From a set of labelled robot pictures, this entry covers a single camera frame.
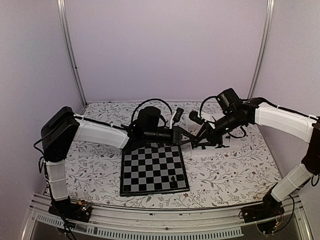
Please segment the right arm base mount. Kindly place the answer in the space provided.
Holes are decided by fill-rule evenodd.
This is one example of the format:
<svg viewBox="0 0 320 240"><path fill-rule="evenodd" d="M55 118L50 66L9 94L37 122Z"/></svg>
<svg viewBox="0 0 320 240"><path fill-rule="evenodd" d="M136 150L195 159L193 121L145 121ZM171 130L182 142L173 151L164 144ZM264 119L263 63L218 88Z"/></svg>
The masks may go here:
<svg viewBox="0 0 320 240"><path fill-rule="evenodd" d="M260 204L243 207L238 217L245 223L263 221L257 224L257 228L261 233L270 235L274 234L280 225L280 220L276 220L276 217L282 218L284 213L281 201L264 197Z"/></svg>

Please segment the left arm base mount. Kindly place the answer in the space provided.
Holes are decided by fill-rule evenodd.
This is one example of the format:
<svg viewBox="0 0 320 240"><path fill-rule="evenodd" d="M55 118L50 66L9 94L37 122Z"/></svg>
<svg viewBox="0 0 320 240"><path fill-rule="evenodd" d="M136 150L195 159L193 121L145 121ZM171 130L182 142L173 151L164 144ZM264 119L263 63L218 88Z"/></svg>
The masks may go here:
<svg viewBox="0 0 320 240"><path fill-rule="evenodd" d="M70 219L88 223L92 214L92 203L85 200L71 202L70 197L64 200L55 200L50 193L51 204L48 212L62 219Z"/></svg>

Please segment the black white chessboard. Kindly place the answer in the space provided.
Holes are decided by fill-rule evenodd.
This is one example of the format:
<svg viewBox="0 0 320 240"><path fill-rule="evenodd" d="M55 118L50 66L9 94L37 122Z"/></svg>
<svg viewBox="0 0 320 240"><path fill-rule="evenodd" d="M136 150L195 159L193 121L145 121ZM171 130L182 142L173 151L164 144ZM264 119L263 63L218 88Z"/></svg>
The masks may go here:
<svg viewBox="0 0 320 240"><path fill-rule="evenodd" d="M178 188L170 188L172 176ZM123 151L119 188L121 197L188 192L190 185L181 147L148 143L133 151Z"/></svg>

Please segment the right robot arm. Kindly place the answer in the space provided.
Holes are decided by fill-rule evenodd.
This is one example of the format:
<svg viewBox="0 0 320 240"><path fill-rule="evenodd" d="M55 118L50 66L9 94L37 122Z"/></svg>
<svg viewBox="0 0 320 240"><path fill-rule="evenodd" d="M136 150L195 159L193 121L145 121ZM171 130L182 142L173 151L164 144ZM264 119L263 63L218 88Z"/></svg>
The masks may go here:
<svg viewBox="0 0 320 240"><path fill-rule="evenodd" d="M258 125L285 133L289 140L296 138L304 144L305 154L298 154L302 158L300 163L263 197L258 213L262 218L269 218L278 210L278 203L319 175L320 118L276 105L263 97L241 99L233 88L228 88L213 98L224 116L218 120L206 119L202 115L202 106L198 111L192 111L189 119L201 125L201 130L192 143L193 147L201 146L202 139L207 139L204 146L222 147L224 135L248 125Z"/></svg>

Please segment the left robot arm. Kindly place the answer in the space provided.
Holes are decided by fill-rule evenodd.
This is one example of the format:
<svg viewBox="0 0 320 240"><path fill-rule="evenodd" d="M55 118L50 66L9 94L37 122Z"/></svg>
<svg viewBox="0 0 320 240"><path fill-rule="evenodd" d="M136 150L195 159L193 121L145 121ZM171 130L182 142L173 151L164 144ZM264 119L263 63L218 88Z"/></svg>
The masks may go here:
<svg viewBox="0 0 320 240"><path fill-rule="evenodd" d="M41 129L41 138L34 143L39 151L46 181L49 185L51 201L63 216L74 213L75 204L71 202L67 190L65 160L73 142L89 142L114 147L121 150L136 150L147 143L181 146L192 142L196 137L175 124L184 112L177 108L166 121L161 110L155 106L136 109L136 119L129 125L110 123L86 118L73 112L71 107L62 107Z"/></svg>

